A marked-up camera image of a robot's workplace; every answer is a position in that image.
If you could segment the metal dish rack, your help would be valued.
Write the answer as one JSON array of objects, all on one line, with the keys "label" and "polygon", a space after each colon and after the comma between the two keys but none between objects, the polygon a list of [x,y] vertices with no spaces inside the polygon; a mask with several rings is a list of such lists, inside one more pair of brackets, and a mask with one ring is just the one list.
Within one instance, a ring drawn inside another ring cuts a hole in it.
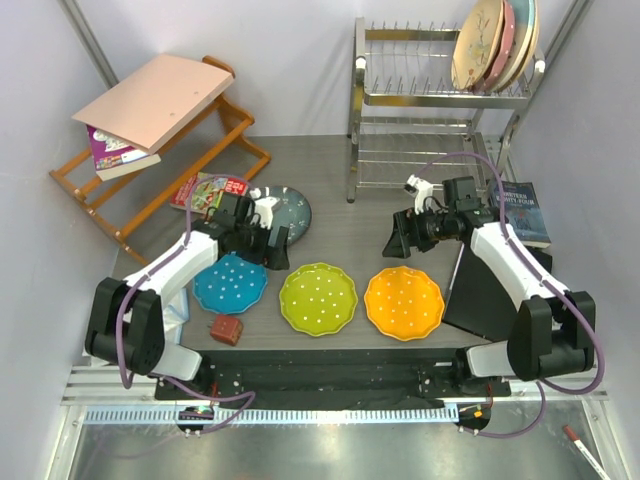
[{"label": "metal dish rack", "polygon": [[515,82],[500,93],[454,88],[451,57],[457,27],[354,22],[347,136],[351,141],[346,199],[363,188],[399,188],[429,160],[440,173],[485,170],[473,160],[447,160],[457,150],[490,155],[505,170],[518,122],[541,83],[546,59],[536,47]]}]

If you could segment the green dotted plate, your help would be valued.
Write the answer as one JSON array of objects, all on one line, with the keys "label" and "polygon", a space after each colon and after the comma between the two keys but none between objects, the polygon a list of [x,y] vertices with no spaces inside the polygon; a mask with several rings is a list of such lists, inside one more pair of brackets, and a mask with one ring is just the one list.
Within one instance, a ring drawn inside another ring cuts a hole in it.
[{"label": "green dotted plate", "polygon": [[318,262],[289,274],[279,301],[282,316],[295,331],[321,337],[337,334],[353,319],[358,295],[347,273]]}]

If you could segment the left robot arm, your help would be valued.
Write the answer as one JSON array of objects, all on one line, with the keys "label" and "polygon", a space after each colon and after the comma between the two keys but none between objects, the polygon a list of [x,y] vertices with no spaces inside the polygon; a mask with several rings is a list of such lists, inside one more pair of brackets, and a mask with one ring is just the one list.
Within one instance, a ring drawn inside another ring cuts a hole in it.
[{"label": "left robot arm", "polygon": [[87,353],[116,365],[125,387],[136,375],[164,377],[177,380],[190,398],[205,397],[213,385],[210,362],[167,340],[164,310],[197,274],[228,253],[271,270],[288,269],[288,229],[273,226],[280,202],[225,194],[205,217],[188,219],[185,233],[152,263],[125,279],[103,279],[94,294]]}]

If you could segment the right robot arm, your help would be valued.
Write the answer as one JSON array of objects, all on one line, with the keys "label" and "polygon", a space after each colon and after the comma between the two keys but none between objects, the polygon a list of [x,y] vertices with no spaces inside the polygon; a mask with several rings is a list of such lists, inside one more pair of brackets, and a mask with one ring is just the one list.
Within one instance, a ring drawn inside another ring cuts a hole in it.
[{"label": "right robot arm", "polygon": [[438,202],[430,182],[408,178],[404,188],[414,204],[394,214],[383,256],[408,258],[413,249],[427,252],[441,241],[458,240],[488,267],[516,310],[507,340],[465,350],[464,362],[451,371],[455,389],[472,395],[488,377],[535,381],[590,370],[596,357],[594,300],[544,270],[506,222],[503,208],[477,196],[472,177],[443,186]]}]

